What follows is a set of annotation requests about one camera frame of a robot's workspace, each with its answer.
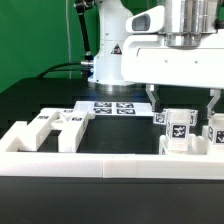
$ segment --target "white plastic block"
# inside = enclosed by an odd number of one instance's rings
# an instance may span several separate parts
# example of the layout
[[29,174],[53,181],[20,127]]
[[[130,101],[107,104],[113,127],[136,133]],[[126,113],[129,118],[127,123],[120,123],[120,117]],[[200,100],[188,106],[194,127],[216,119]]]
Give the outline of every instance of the white plastic block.
[[0,152],[16,152],[18,150],[18,134],[27,126],[25,121],[16,121],[0,140]]
[[190,110],[168,110],[165,140],[165,145],[168,151],[187,151],[190,119]]
[[215,114],[208,124],[208,155],[224,155],[224,114]]
[[207,154],[207,140],[202,136],[195,134],[189,135],[188,154],[190,155],[206,155]]
[[58,118],[55,110],[40,113],[19,134],[19,149],[22,151],[37,151],[51,131],[52,121]]
[[85,133],[89,119],[88,112],[75,111],[58,137],[59,152],[75,153]]

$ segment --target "black table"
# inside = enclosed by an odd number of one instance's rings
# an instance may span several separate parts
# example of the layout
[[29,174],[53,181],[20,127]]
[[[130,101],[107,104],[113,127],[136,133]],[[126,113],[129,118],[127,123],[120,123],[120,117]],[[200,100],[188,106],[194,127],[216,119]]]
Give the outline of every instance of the black table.
[[[164,108],[201,110],[209,102],[207,89],[164,86],[159,94]],[[77,100],[149,102],[144,89],[108,93],[83,80],[23,79],[0,94],[0,136],[42,108],[73,108]],[[223,101],[216,111],[224,111]],[[192,131],[199,134],[203,124]],[[100,116],[78,152],[156,154],[162,133],[152,118]],[[40,151],[57,147],[56,135]],[[223,181],[211,180],[0,177],[0,222],[223,223],[223,189]]]

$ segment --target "white block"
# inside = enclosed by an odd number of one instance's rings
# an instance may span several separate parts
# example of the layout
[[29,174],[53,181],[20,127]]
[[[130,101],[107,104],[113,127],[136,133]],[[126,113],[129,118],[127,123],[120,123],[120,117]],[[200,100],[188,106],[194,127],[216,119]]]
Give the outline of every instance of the white block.
[[51,131],[51,122],[58,118],[54,110],[40,113],[19,134],[19,149],[23,151],[37,151]]
[[187,151],[190,119],[190,110],[168,110],[165,140],[165,145],[168,151]]
[[89,119],[88,112],[75,111],[58,136],[59,152],[75,153],[85,133]]
[[27,126],[25,121],[16,121],[0,140],[0,152],[18,151],[18,134]]

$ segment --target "green screen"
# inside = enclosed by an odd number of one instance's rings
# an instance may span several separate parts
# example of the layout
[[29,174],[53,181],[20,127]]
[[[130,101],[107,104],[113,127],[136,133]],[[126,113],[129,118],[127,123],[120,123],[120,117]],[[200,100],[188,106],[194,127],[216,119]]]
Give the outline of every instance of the green screen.
[[[72,61],[83,59],[84,47],[74,0],[68,0]],[[156,0],[122,0],[134,14],[156,5]],[[85,14],[93,54],[99,50],[96,8]],[[0,7],[0,92],[26,77],[69,61],[66,0],[5,0]],[[48,77],[69,78],[69,73]],[[80,78],[73,72],[72,78]]]

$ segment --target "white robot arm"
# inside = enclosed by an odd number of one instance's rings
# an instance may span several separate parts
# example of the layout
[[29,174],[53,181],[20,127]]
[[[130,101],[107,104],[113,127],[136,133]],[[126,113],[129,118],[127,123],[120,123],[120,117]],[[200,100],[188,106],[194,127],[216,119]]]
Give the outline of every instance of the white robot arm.
[[[100,15],[100,51],[94,57],[94,73],[89,78],[91,86],[113,91],[132,85],[121,75],[123,44],[129,33],[125,29],[126,20],[132,13],[120,0],[77,0],[75,8],[79,14],[95,4]],[[85,25],[82,28],[86,56],[91,55]]]

